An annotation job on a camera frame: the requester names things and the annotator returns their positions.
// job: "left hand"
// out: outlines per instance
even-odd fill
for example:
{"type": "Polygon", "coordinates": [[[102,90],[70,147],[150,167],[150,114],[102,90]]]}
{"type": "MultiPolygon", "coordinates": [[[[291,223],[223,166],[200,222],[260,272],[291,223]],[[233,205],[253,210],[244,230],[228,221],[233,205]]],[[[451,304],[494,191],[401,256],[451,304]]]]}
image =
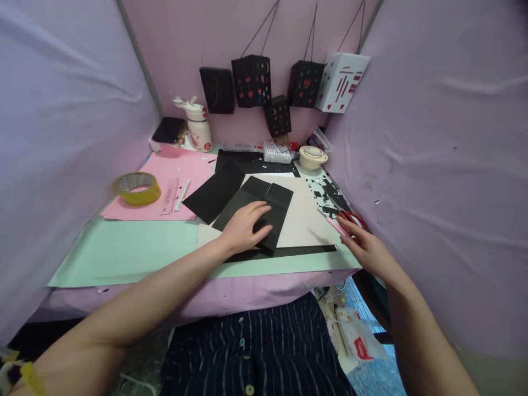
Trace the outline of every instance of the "left hand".
{"type": "Polygon", "coordinates": [[[266,225],[255,234],[253,233],[253,227],[257,220],[270,210],[271,206],[267,205],[265,201],[252,202],[238,209],[225,226],[222,235],[218,237],[218,241],[226,245],[231,255],[253,248],[273,228],[272,225],[266,225]]]}

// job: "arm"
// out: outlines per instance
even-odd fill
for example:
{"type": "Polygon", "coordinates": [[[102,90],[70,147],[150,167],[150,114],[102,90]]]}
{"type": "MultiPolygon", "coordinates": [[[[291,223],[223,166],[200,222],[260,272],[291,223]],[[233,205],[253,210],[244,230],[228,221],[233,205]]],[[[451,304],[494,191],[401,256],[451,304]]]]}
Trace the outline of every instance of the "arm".
{"type": "MultiPolygon", "coordinates": [[[[127,348],[154,330],[204,279],[232,255],[255,246],[272,229],[253,234],[270,206],[253,202],[241,208],[222,235],[125,290],[55,342],[35,362],[35,370],[54,396],[103,395],[119,375],[127,348]]],[[[32,395],[19,382],[13,395],[32,395]]]]}
{"type": "Polygon", "coordinates": [[[356,238],[341,237],[364,269],[385,282],[401,380],[409,395],[478,395],[412,280],[374,235],[338,218],[356,238]]]}

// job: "white water bottle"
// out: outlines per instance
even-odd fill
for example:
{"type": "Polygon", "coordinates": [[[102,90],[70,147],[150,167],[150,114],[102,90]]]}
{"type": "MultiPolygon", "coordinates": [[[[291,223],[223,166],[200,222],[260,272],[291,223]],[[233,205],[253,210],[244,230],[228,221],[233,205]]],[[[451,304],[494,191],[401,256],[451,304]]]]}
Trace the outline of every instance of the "white water bottle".
{"type": "Polygon", "coordinates": [[[182,108],[187,114],[192,146],[198,151],[208,152],[211,151],[212,141],[211,130],[207,122],[207,109],[201,104],[194,103],[195,100],[196,96],[193,96],[190,101],[184,102],[177,96],[173,102],[176,107],[182,108]]]}

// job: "fabric wall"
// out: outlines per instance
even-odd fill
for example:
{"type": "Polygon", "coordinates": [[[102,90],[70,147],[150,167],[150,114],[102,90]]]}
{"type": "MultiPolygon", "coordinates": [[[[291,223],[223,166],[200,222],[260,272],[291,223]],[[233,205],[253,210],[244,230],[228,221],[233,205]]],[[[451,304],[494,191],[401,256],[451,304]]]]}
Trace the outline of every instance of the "fabric wall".
{"type": "Polygon", "coordinates": [[[0,345],[158,123],[112,1],[0,3],[0,345]]]}
{"type": "Polygon", "coordinates": [[[449,339],[528,360],[528,15],[385,0],[328,170],[449,339]]]}
{"type": "MultiPolygon", "coordinates": [[[[191,2],[120,0],[130,20],[139,49],[156,92],[169,117],[185,117],[172,103],[175,95],[198,97],[206,105],[199,69],[231,69],[242,55],[275,0],[194,0],[191,2]]],[[[327,52],[339,48],[362,0],[319,1],[313,61],[323,62],[327,52]]],[[[272,96],[287,93],[290,69],[303,59],[316,0],[281,0],[263,55],[270,58],[272,96]]],[[[378,0],[366,0],[363,29],[378,0]]],[[[343,43],[342,51],[355,52],[359,44],[362,12],[343,43]]],[[[260,54],[271,17],[246,54],[260,54]]],[[[311,43],[307,58],[310,59],[311,43]]],[[[291,141],[304,142],[314,125],[326,115],[316,109],[292,108],[291,141]]],[[[234,115],[209,114],[213,142],[258,144],[270,134],[261,107],[238,108],[234,115]]]]}

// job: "white pen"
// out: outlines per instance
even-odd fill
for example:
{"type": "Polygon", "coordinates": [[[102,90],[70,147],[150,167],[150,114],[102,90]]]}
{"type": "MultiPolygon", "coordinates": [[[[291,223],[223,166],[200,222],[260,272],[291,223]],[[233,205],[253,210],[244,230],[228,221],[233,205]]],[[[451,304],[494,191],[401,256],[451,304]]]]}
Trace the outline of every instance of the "white pen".
{"type": "Polygon", "coordinates": [[[178,199],[178,202],[176,203],[176,206],[174,207],[175,212],[178,212],[182,208],[182,201],[183,201],[183,198],[185,198],[185,194],[187,194],[187,189],[189,188],[189,184],[191,184],[191,179],[187,181],[187,184],[185,185],[183,191],[180,194],[180,198],[178,199]]]}

